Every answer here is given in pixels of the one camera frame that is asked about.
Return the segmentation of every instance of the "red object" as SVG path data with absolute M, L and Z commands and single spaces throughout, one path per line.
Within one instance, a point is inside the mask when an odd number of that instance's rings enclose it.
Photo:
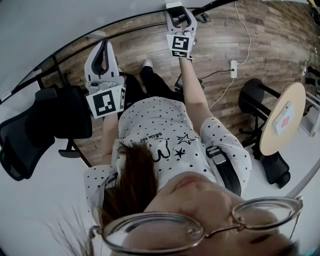
M 285 126 L 289 123 L 289 121 L 290 121 L 290 116 L 286 117 L 286 118 L 283 120 L 281 127 L 282 127 L 282 128 L 285 127 Z

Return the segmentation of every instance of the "white sneaker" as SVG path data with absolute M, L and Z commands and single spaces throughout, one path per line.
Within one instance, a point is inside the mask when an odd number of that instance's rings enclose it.
M 151 60 L 150 59 L 146 59 L 144 62 L 143 62 L 143 66 L 142 67 L 153 67 L 152 66 L 152 62 L 151 62 Z

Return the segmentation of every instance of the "nose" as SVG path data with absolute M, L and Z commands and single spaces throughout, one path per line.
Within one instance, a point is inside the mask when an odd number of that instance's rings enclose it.
M 207 234 L 215 229 L 232 225 L 232 200 L 221 190 L 200 192 L 184 203 L 181 213 L 189 216 L 202 225 Z

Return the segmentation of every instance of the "wood paneling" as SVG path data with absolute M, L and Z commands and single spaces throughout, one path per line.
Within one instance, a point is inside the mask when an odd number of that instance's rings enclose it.
M 238 97 L 242 85 L 251 78 L 282 93 L 295 81 L 301 80 L 304 61 L 317 68 L 320 50 L 319 32 L 308 11 L 308 6 L 294 2 L 243 0 L 237 2 L 237 9 L 245 22 L 252 43 L 248 60 L 238 65 L 237 79 L 224 97 L 211 109 L 222 123 L 241 141 L 245 136 L 239 128 L 250 129 L 253 118 L 242 114 L 238 108 Z M 197 45 L 192 51 L 193 66 L 199 78 L 218 70 L 226 70 L 232 59 L 243 62 L 247 56 L 249 38 L 240 23 L 235 4 L 227 4 L 210 11 L 211 22 L 199 23 L 196 31 Z M 154 13 L 121 21 L 103 28 L 108 36 L 140 26 L 165 22 L 164 13 Z M 157 25 L 130 32 L 111 40 L 119 68 L 135 75 L 145 59 L 151 59 L 155 72 L 173 87 L 180 75 L 179 61 L 171 57 L 168 49 L 167 26 Z M 94 42 L 95 38 L 80 38 L 56 54 L 59 60 L 80 48 Z M 70 58 L 60 65 L 63 72 L 70 70 L 72 85 L 84 86 L 84 64 L 91 48 Z M 217 73 L 203 80 L 204 91 L 211 106 L 230 84 L 230 73 Z M 264 103 L 273 107 L 275 98 L 266 93 Z M 92 165 L 99 164 L 102 121 L 93 120 L 93 135 L 76 143 Z

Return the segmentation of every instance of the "power strip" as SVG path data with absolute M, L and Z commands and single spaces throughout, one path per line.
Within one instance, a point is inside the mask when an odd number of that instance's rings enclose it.
M 238 64 L 236 60 L 230 61 L 231 78 L 237 78 L 238 75 Z

